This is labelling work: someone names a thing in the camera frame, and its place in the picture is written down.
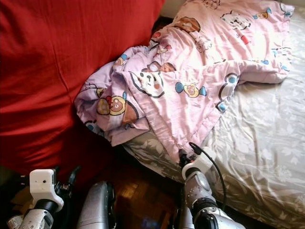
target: wooden floor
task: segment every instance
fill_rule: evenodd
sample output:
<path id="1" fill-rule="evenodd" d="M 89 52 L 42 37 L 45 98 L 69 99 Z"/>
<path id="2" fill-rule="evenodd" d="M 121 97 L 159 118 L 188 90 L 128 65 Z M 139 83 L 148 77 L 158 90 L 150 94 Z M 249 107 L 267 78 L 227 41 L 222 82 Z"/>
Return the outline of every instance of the wooden floor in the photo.
<path id="1" fill-rule="evenodd" d="M 95 181 L 114 185 L 118 228 L 166 229 L 182 185 L 145 168 L 126 152 L 117 154 Z"/>

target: red cushion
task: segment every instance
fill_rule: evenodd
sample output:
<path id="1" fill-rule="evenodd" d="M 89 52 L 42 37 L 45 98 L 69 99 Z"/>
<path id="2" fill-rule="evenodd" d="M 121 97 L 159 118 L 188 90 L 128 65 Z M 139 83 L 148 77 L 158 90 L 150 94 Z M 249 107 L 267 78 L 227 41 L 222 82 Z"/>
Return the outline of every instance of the red cushion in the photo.
<path id="1" fill-rule="evenodd" d="M 79 123 L 73 100 L 98 67 L 148 43 L 163 2 L 1 0 L 2 165 L 27 174 L 81 164 L 87 178 L 102 168 L 111 147 Z"/>

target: black cable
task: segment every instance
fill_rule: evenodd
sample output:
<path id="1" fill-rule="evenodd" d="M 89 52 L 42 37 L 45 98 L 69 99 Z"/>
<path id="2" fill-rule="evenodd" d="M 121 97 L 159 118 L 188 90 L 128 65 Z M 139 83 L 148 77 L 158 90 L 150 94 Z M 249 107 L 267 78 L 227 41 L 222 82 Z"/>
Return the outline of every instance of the black cable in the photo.
<path id="1" fill-rule="evenodd" d="M 220 181 L 221 181 L 221 184 L 223 186 L 223 191 L 224 191 L 224 198 L 223 198 L 223 204 L 222 204 L 222 207 L 221 207 L 221 210 L 224 211 L 224 208 L 225 208 L 225 205 L 226 205 L 226 202 L 227 202 L 227 192 L 226 192 L 226 189 L 225 189 L 225 185 L 224 185 L 224 178 L 223 178 L 223 175 L 221 174 L 220 172 L 220 169 L 219 167 L 217 166 L 217 164 L 214 162 L 214 160 L 203 150 L 201 149 L 198 145 L 196 145 L 195 143 L 193 142 L 190 142 L 189 143 L 190 146 L 193 148 L 194 152 L 198 155 L 200 155 L 201 153 L 204 153 L 204 155 L 207 156 L 207 158 L 213 163 L 213 165 L 215 166 L 218 174 L 219 174 L 219 177 L 220 177 Z"/>

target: bed sheet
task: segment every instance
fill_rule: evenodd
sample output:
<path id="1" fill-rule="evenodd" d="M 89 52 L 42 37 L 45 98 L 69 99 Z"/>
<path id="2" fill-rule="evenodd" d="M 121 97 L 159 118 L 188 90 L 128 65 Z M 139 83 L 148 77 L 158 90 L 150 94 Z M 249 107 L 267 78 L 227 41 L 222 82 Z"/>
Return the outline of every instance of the bed sheet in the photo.
<path id="1" fill-rule="evenodd" d="M 276 228 L 305 229 L 305 8 L 291 18 L 293 67 L 281 84 L 245 83 L 202 146 L 217 152 L 228 205 Z M 152 131 L 124 144 L 142 164 L 182 181 Z M 208 174 L 222 199 L 216 172 Z"/>

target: mattress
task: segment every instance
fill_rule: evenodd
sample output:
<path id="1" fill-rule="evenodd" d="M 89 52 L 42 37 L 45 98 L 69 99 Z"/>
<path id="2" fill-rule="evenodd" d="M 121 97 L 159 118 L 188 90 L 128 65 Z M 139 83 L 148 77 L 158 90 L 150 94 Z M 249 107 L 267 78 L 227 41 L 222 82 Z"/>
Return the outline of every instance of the mattress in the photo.
<path id="1" fill-rule="evenodd" d="M 202 146 L 217 153 L 228 205 L 276 228 L 305 229 L 305 8 L 291 18 L 293 69 L 281 84 L 245 83 Z M 182 181 L 152 131 L 124 144 L 143 165 Z M 218 200 L 217 173 L 207 174 Z"/>

